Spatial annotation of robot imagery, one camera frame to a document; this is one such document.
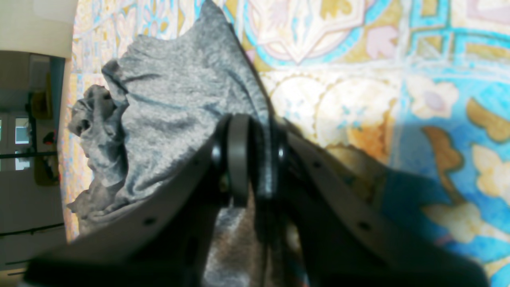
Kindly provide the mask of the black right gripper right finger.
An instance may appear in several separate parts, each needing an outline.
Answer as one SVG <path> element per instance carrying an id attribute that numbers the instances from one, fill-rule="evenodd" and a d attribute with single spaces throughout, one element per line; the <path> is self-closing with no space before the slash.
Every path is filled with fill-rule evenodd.
<path id="1" fill-rule="evenodd" d="M 270 121 L 276 208 L 297 226 L 312 287 L 488 287 L 481 266 L 390 222 L 313 145 Z"/>

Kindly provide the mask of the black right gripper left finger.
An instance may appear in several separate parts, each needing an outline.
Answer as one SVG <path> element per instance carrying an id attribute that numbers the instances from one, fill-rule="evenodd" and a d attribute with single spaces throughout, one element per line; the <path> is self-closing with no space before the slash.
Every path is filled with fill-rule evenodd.
<path id="1" fill-rule="evenodd" d="M 33 287 L 198 287 L 215 221 L 245 208 L 250 190 L 250 116 L 220 120 L 170 182 L 109 226 L 31 260 Z"/>

